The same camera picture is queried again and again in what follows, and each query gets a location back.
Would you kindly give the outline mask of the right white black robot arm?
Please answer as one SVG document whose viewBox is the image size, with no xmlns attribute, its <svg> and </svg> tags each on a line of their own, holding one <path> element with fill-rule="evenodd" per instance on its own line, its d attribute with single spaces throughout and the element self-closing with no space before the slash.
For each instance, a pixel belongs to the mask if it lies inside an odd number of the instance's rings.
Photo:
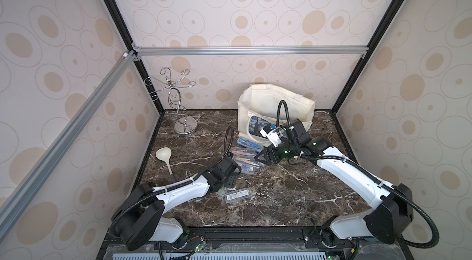
<svg viewBox="0 0 472 260">
<path fill-rule="evenodd" d="M 368 204 L 370 209 L 365 212 L 327 221 L 320 233 L 326 240 L 374 237 L 384 244 L 402 242 L 421 249 L 438 244 L 439 229 L 431 217 L 413 202 L 413 193 L 406 185 L 395 186 L 350 160 L 327 139 L 312 138 L 302 121 L 287 119 L 282 124 L 279 113 L 274 123 L 253 116 L 248 132 L 269 141 L 269 146 L 256 155 L 256 161 L 276 165 L 284 159 L 303 158 L 336 176 Z M 414 213 L 418 213 L 431 230 L 431 239 L 427 242 L 411 242 L 402 237 L 413 222 Z"/>
</svg>

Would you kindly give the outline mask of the clear case barcode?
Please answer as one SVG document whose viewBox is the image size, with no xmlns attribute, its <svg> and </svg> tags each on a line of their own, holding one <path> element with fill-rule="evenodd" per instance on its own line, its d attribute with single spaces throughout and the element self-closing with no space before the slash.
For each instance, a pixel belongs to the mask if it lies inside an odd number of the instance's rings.
<svg viewBox="0 0 472 260">
<path fill-rule="evenodd" d="M 244 199 L 250 199 L 254 196 L 255 191 L 253 188 L 243 188 L 226 193 L 224 199 L 227 203 L 233 203 Z"/>
</svg>

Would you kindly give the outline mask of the clear case green compass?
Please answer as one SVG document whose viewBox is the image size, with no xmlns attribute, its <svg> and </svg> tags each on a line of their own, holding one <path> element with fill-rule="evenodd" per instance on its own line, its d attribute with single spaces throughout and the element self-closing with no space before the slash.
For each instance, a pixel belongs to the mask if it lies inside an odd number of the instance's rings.
<svg viewBox="0 0 472 260">
<path fill-rule="evenodd" d="M 216 195 L 218 197 L 224 197 L 227 192 L 228 192 L 228 189 L 226 187 L 221 187 L 216 193 Z"/>
</svg>

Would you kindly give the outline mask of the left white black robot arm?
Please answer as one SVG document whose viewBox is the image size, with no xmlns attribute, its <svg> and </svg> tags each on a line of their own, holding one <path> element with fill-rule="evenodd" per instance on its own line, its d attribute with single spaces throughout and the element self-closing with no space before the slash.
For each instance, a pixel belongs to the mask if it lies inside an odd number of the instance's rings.
<svg viewBox="0 0 472 260">
<path fill-rule="evenodd" d="M 224 154 L 220 160 L 197 174 L 167 185 L 143 183 L 137 186 L 111 217 L 108 229 L 113 239 L 119 239 L 127 250 L 135 251 L 149 242 L 166 242 L 178 250 L 189 240 L 189 229 L 179 220 L 163 215 L 175 207 L 196 198 L 231 188 L 242 168 L 230 153 L 234 129 L 227 128 Z"/>
</svg>

